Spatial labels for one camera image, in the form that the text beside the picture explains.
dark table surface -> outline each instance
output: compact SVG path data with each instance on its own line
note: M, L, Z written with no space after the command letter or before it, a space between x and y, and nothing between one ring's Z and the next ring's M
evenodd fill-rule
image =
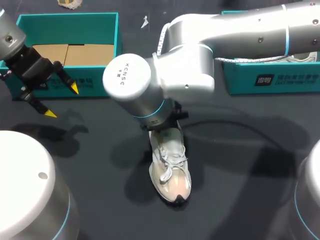
M119 12L124 52L149 57L162 26L179 15L287 2L84 0L74 12ZM0 0L0 6L14 19L70 12L56 0ZM141 29L144 16L149 25ZM51 119L12 102L1 83L0 129L28 134L52 154L78 205L80 240L290 239L288 200L298 164L320 139L320 96L230 96L218 65L215 81L213 100L186 105L190 119L181 121L192 177L183 208L159 199L148 173L148 135L110 99L44 101L59 115Z

white sneaker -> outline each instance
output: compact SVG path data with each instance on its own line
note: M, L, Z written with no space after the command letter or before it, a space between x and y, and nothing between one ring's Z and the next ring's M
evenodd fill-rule
M184 203L191 192L191 177L180 125L161 132L149 131L149 137L152 146L149 173L155 189L170 203Z
M277 60L277 61L266 61L266 64L269 63L314 63L317 61L317 52L307 52L300 53L288 56L286 58Z

shoe sole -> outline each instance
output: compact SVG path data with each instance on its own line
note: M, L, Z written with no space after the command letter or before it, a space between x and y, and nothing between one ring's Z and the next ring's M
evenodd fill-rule
M170 205L173 205L173 206L181 206L183 204L185 204L189 197L187 199L184 199L181 195L178 195L176 197L176 199L174 201L170 201L168 200L165 196L162 195L162 193L159 191L158 187L157 187L157 184L155 183L154 181L154 178L153 178L153 172L152 172L152 164L150 165L149 167L149 174L150 174L150 178L151 178L151 182L154 186L154 188L156 189L156 192L159 194L159 196L167 203L167 204L170 204Z

cardboard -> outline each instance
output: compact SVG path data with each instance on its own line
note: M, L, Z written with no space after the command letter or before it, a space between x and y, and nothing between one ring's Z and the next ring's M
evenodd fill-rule
M64 64L68 44L47 44L47 45L33 45L33 48L44 58L49 59L52 63L59 61Z
M59 61L64 66L106 66L114 57L114 45L111 44L46 44L33 47L52 63Z
M106 66L114 57L111 44L69 45L64 65L66 66Z

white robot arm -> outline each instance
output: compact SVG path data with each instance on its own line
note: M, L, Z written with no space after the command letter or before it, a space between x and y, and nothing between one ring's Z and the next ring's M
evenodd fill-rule
M194 103L213 95L214 59L274 60L317 52L319 20L316 1L235 14L183 15L167 25L160 55L113 59L104 71L104 89L143 127L160 131L188 117L174 101Z

